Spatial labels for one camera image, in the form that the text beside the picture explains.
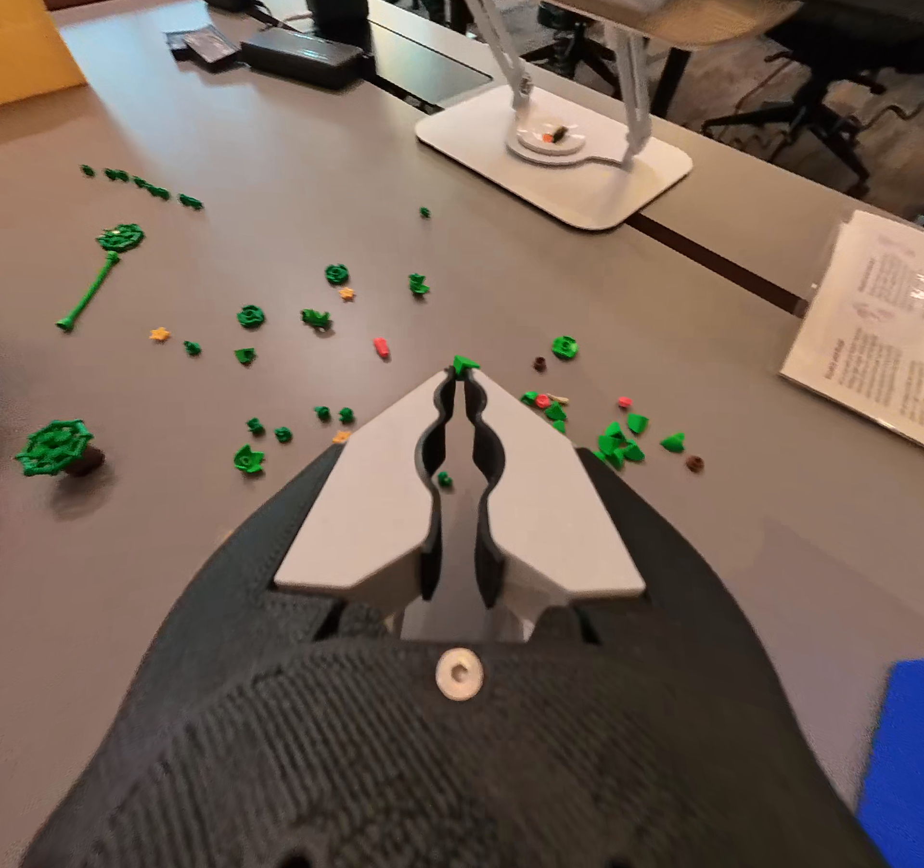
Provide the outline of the green stem rod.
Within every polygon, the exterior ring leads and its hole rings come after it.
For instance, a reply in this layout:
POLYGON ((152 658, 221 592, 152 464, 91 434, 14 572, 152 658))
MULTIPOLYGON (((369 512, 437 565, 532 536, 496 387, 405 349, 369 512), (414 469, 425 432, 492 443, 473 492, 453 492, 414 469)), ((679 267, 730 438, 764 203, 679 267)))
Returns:
POLYGON ((105 262, 98 271, 96 277, 93 279, 92 283, 86 289, 83 296, 78 300, 75 307, 72 308, 62 318, 55 321, 54 325, 58 329, 64 332, 71 332, 74 330, 77 320, 83 314, 93 298, 96 297, 98 291, 120 261, 121 255, 118 251, 110 250, 106 253, 105 262))

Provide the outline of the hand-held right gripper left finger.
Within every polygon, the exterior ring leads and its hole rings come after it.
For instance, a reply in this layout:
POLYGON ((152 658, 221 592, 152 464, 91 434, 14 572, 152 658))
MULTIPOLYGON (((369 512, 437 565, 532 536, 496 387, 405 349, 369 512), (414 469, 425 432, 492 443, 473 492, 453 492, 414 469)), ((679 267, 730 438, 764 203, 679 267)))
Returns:
POLYGON ((362 603, 386 619, 433 598, 443 565, 436 477, 455 396, 445 368, 338 447, 274 574, 277 590, 362 603))

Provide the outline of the black office chair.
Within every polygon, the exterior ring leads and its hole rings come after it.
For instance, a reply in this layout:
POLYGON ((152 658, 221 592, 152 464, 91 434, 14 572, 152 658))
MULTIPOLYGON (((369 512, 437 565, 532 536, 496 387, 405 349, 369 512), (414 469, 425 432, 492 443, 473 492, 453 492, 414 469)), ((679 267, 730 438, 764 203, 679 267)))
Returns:
POLYGON ((827 105, 827 96, 833 86, 843 82, 867 89, 872 97, 881 96, 887 88, 878 76, 886 69, 906 76, 922 75, 922 23, 841 13, 823 18, 804 7, 769 31, 768 38, 781 48, 770 60, 805 67, 807 80, 789 100, 706 120, 700 134, 715 139, 719 128, 725 131, 748 126, 759 130, 783 125, 780 142, 768 157, 770 163, 803 134, 810 134, 853 174, 854 183, 847 194, 865 197, 871 173, 861 161, 857 145, 870 125, 853 114, 836 112, 827 105))

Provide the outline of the laminated instruction sheet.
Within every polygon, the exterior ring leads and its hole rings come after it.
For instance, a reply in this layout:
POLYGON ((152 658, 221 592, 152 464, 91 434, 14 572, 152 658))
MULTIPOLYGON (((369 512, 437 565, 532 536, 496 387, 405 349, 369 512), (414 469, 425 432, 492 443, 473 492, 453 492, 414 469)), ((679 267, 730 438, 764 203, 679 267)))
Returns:
POLYGON ((780 376, 923 444, 922 228, 857 210, 780 376))

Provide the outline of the white book stand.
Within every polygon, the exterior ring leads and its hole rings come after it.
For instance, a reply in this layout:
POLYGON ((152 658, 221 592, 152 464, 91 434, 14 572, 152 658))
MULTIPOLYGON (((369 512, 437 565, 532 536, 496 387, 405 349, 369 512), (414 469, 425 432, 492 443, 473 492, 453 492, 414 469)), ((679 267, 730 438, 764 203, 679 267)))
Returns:
POLYGON ((604 23, 616 55, 622 118, 535 85, 493 0, 464 0, 505 85, 418 123, 418 140, 570 227, 617 227, 684 179, 692 160, 652 136, 644 38, 700 50, 748 39, 798 0, 546 0, 604 23), (567 138, 542 142, 565 125, 567 138))

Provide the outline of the row of small green studs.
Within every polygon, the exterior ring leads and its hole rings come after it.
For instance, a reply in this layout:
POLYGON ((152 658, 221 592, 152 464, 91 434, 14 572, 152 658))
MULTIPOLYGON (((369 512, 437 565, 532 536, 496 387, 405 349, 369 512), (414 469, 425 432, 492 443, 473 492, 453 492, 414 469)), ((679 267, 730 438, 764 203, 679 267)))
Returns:
POLYGON ((136 174, 131 174, 125 169, 117 168, 101 168, 98 169, 87 163, 80 163, 78 169, 87 179, 95 178, 97 176, 102 176, 105 180, 110 182, 121 182, 126 184, 133 184, 138 189, 143 192, 146 192, 151 197, 156 199, 168 202, 171 200, 177 201, 181 206, 194 210, 202 211, 204 210, 205 204, 199 198, 190 195, 184 192, 172 192, 165 186, 159 185, 157 183, 147 181, 142 176, 136 174))

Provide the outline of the blue plastic bin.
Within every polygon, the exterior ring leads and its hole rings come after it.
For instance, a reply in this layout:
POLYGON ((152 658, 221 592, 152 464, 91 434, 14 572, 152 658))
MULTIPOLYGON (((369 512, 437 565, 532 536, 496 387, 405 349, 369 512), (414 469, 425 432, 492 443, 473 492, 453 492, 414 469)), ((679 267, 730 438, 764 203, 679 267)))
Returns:
POLYGON ((858 806, 892 867, 923 865, 923 660, 897 661, 886 681, 858 806))

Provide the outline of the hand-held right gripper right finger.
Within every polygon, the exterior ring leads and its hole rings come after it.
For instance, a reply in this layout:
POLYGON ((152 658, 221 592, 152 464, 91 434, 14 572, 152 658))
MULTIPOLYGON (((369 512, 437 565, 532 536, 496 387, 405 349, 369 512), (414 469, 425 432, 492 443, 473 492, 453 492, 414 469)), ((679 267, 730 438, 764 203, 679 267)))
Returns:
POLYGON ((637 599, 646 586, 578 454, 479 368, 464 373, 472 458, 484 478, 475 571, 486 608, 526 641, 549 608, 637 599))

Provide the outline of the pile of green leaf pieces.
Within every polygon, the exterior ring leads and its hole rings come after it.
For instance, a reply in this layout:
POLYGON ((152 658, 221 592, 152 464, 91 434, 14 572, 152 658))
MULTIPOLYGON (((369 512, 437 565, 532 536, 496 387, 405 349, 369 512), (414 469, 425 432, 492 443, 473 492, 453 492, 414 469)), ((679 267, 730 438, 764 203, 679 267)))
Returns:
MULTIPOLYGON (((540 410, 535 405, 540 393, 549 394, 544 391, 527 390, 516 397, 516 400, 535 412, 553 431, 569 436, 569 405, 564 407, 552 402, 549 408, 540 410)), ((607 423, 603 431, 596 436, 591 448, 591 454, 598 461, 616 471, 624 469, 626 465, 641 465, 648 458, 641 441, 652 428, 652 419, 645 413, 634 411, 633 407, 630 411, 624 411, 616 404, 619 417, 607 423)))

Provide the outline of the yellow plastic bin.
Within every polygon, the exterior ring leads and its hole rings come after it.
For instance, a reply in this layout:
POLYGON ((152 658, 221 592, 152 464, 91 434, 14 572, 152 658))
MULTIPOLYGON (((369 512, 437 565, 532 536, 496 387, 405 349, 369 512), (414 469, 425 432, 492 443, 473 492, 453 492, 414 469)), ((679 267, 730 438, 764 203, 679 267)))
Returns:
POLYGON ((86 86, 43 0, 1 0, 1 104, 86 86))

